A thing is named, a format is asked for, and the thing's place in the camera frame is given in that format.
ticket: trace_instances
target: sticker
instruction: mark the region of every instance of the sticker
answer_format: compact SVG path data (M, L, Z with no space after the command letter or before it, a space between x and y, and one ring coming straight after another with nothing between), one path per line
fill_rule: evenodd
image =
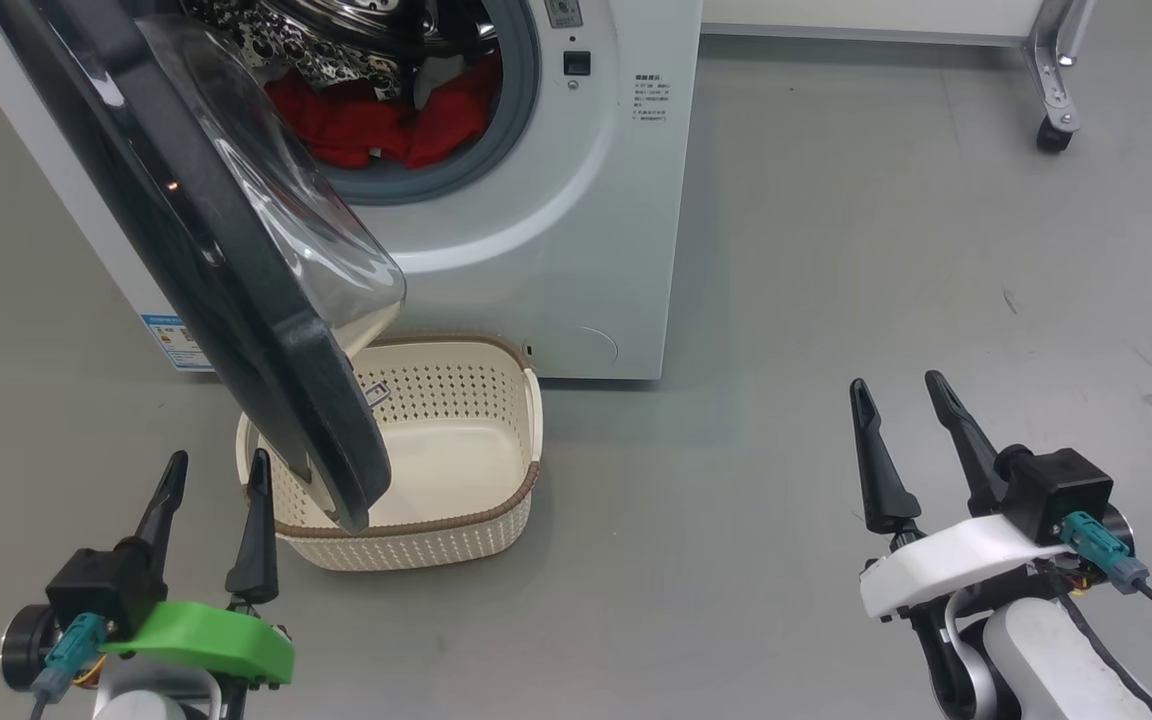
M657 74L634 76L630 118L644 123L662 123L669 116L669 83Z
M381 402L389 400L389 386L385 382L377 382L374 386L365 388L362 392L362 396L366 399L367 407L376 407L381 404Z
M545 10L550 14L550 26L585 24L585 20L579 16L579 0L545 0Z
M214 370L211 361L202 354L202 348L194 341L192 334L175 314L142 314L141 318L154 333L159 347L168 356L176 370L187 373L209 373Z

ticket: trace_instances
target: wheel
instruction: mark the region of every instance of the wheel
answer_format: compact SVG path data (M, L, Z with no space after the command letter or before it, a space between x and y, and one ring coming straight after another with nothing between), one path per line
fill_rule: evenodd
M1073 138L1074 132L1066 132L1062 129L1052 127L1051 118L1044 118L1043 126L1038 128L1038 149L1043 152L1051 152L1052 154L1064 152L1066 147L1069 147L1069 141L1073 141Z
M13 691L23 694L46 667L47 652L56 644L56 616L48 605L29 605L3 630L0 650L0 669L3 682Z

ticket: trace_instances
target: washing machine door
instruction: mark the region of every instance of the washing machine door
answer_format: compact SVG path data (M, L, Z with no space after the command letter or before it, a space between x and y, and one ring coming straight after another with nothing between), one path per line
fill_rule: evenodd
M115 0L0 0L0 26L215 373L365 529L389 461L349 356L397 314L401 270L205 26Z

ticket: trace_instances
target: green plastic mount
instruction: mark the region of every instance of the green plastic mount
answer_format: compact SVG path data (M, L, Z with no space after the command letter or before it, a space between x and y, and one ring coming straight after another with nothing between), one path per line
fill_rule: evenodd
M101 652L143 653L251 682L291 683L296 649L264 620L202 602L158 602L128 642L105 643Z

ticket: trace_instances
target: blue connector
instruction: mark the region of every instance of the blue connector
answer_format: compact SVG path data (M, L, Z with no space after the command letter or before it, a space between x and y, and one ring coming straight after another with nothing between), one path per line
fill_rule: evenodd
M105 644L105 619L92 612L83 612L75 617L69 629L61 635L60 642L47 653L46 667L38 673L29 692L37 700L55 705L69 691L74 675L82 670L88 660L100 654Z
M1079 558L1100 568L1111 578L1120 593L1137 592L1135 582L1149 577L1144 562L1132 558L1126 543L1108 532L1086 511L1071 511L1061 526L1060 539L1068 544Z

